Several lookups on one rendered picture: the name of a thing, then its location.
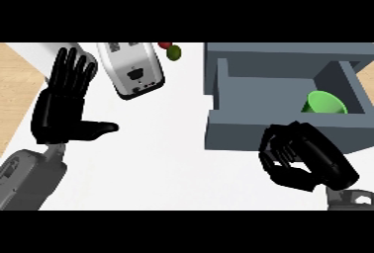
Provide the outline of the green cup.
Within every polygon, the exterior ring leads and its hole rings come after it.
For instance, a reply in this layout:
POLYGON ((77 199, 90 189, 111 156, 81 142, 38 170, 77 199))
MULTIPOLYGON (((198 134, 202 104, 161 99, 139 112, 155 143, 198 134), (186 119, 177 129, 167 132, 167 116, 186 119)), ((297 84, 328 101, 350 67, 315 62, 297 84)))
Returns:
POLYGON ((325 91, 312 91, 301 109, 303 113, 346 114, 347 109, 340 99, 325 91))

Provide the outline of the silver toaster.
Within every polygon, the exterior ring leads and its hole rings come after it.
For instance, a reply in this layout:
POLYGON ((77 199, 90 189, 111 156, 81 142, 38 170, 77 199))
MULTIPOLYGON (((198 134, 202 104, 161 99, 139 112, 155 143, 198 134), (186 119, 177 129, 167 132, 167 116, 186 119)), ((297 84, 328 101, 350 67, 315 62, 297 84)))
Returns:
POLYGON ((99 42, 96 46, 122 100, 131 100, 164 86, 162 66, 149 42, 99 42))

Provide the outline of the green fruit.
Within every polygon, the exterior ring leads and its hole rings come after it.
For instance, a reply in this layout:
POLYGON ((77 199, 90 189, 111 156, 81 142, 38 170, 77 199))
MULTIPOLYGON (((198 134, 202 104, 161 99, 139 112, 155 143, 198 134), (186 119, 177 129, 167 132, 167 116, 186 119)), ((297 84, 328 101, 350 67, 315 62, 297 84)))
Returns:
POLYGON ((182 48, 173 44, 167 49, 167 58, 171 61, 179 60, 182 57, 182 48))

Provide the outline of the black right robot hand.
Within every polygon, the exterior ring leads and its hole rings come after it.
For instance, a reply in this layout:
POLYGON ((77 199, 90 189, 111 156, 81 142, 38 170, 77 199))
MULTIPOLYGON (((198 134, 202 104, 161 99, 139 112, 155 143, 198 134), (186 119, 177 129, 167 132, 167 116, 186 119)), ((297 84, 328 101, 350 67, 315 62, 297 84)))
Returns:
POLYGON ((309 123, 264 129, 258 159, 270 180, 297 190, 312 192, 323 184, 340 191, 359 179, 338 148, 309 123))

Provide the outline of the grey open drawer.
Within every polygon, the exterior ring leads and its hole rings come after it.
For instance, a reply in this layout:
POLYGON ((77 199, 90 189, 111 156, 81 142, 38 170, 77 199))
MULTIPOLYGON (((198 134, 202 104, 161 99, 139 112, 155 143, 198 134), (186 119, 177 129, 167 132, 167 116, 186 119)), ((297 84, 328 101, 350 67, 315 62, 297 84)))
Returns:
POLYGON ((254 151, 264 128, 291 122, 312 124, 343 153, 374 146, 374 106, 350 64, 329 63, 315 79, 233 77, 227 73, 227 60, 220 58, 204 147, 254 151), (313 90, 331 93, 341 100, 344 114, 303 111, 313 90))

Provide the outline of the grey cabinet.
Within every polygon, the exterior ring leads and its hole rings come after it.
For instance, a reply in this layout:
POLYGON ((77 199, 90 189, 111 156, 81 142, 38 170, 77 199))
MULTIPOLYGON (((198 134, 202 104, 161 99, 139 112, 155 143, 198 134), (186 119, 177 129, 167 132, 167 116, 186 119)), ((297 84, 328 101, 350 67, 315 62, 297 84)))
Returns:
POLYGON ((374 61, 372 42, 207 42, 204 94, 213 94, 219 59, 233 77, 313 78, 331 61, 347 61, 355 72, 374 61))

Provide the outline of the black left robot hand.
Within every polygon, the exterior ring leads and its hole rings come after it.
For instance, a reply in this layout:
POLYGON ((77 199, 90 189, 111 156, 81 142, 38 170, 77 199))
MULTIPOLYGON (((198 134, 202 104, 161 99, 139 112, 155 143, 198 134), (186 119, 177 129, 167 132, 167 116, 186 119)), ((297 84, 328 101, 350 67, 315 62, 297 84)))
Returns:
POLYGON ((49 86, 41 91, 31 119, 37 144, 60 144, 71 140, 91 141, 118 130, 118 124, 81 119, 84 96, 96 64, 87 63, 72 47, 60 48, 49 86))

